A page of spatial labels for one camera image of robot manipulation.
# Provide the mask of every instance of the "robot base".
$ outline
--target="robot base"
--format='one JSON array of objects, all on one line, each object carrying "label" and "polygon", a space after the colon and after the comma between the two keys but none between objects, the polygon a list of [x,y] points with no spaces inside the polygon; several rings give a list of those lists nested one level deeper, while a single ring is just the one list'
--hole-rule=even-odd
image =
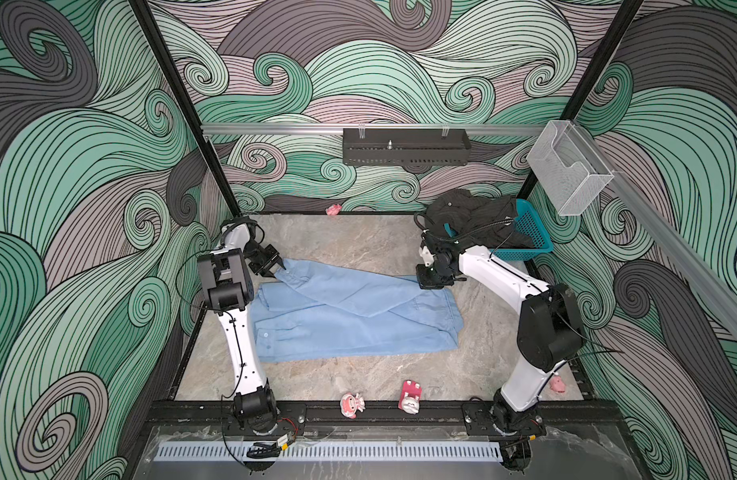
[{"label": "robot base", "polygon": [[278,410],[269,382],[255,392],[246,395],[236,393],[232,400],[232,413],[241,426],[246,423],[259,434],[265,434],[275,428]]},{"label": "robot base", "polygon": [[516,412],[502,397],[501,389],[494,394],[491,417],[497,429],[505,436],[543,436],[546,433],[542,417],[537,415],[536,406]]}]

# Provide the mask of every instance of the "gray marble surface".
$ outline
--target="gray marble surface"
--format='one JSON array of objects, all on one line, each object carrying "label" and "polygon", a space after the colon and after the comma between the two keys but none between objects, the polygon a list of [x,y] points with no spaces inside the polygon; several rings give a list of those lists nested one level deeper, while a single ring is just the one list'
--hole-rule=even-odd
[{"label": "gray marble surface", "polygon": [[[284,257],[315,260],[385,275],[413,275],[420,263],[419,229],[407,215],[263,215],[255,216],[270,242]],[[260,279],[254,276],[254,283]],[[475,281],[451,287],[465,328],[459,348],[447,352],[395,356],[343,357],[265,363],[276,398],[335,400],[361,392],[367,400],[399,397],[403,380],[421,383],[422,399],[490,398],[517,361],[517,313]],[[561,378],[566,393],[543,399],[582,399],[571,370]],[[177,400],[215,400],[234,387],[225,336],[216,316],[203,322]]]}]

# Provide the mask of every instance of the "swirl pattern wall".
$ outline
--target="swirl pattern wall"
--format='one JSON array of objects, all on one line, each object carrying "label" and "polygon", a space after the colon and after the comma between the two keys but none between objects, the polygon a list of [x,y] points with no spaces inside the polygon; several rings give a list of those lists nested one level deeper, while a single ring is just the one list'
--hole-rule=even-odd
[{"label": "swirl pattern wall", "polygon": [[[737,2],[639,12],[578,120],[737,295]],[[590,58],[592,42],[580,57]],[[655,478],[737,479],[737,341],[609,190],[579,218],[531,197],[587,334],[582,358]],[[598,347],[586,346],[585,351]]]},{"label": "swirl pattern wall", "polygon": [[0,0],[0,478],[120,478],[178,367],[226,214],[163,85],[127,0]]},{"label": "swirl pattern wall", "polygon": [[[557,118],[590,61],[579,53],[601,39],[619,7],[606,3],[150,2],[204,122],[450,124]],[[513,194],[531,146],[525,138],[476,138],[477,164],[412,172],[345,167],[341,138],[212,140],[222,145],[239,203],[265,211],[335,203],[344,211],[421,210],[454,187],[485,197]],[[198,185],[200,174],[195,170],[181,191]]]}]

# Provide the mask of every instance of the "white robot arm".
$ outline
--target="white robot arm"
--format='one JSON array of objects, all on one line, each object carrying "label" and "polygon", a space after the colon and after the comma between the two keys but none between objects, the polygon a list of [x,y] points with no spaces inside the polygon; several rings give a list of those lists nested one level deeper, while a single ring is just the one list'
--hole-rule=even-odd
[{"label": "white robot arm", "polygon": [[227,338],[235,375],[233,412],[254,430],[267,432],[275,426],[277,409],[248,321],[246,306],[253,300],[254,290],[246,259],[253,273],[262,276],[272,276],[272,267],[283,267],[283,262],[275,247],[263,249],[253,239],[256,228],[256,222],[246,217],[226,225],[219,246],[198,258],[198,272],[203,295]]},{"label": "white robot arm", "polygon": [[496,392],[492,416],[505,435],[540,435],[532,423],[532,408],[550,378],[583,346],[582,320],[574,292],[551,286],[493,255],[485,246],[459,250],[457,242],[422,234],[417,265],[421,288],[438,289],[465,280],[486,285],[518,313],[517,363],[508,381]]},{"label": "white robot arm", "polygon": [[[519,315],[525,300],[540,296],[551,289],[547,282],[524,274],[514,266],[493,256],[485,246],[471,246],[465,250],[459,256],[459,270],[462,274],[486,285]],[[581,338],[573,336],[570,340],[571,345],[568,350],[576,352],[581,347]],[[566,361],[566,358],[558,360],[552,368],[545,371],[532,365],[521,352],[510,378],[501,388],[502,398],[516,412],[523,412],[531,408],[537,403],[539,394],[547,382]]]}]

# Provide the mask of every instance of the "pink toy figure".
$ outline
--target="pink toy figure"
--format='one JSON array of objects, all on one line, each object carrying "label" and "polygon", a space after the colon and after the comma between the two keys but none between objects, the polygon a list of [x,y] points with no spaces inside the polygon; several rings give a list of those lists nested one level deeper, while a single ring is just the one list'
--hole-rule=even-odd
[{"label": "pink toy figure", "polygon": [[566,393],[566,384],[559,376],[553,376],[550,379],[550,390],[557,393]]},{"label": "pink toy figure", "polygon": [[326,215],[336,215],[341,211],[342,211],[342,205],[334,204],[330,206],[329,208],[325,209],[325,214]]},{"label": "pink toy figure", "polygon": [[416,415],[419,413],[419,399],[421,397],[421,386],[413,380],[403,382],[401,399],[398,400],[398,408],[406,413]]},{"label": "pink toy figure", "polygon": [[347,392],[342,397],[342,415],[347,418],[355,418],[355,412],[362,412],[366,409],[366,402],[360,393],[353,395]]}]

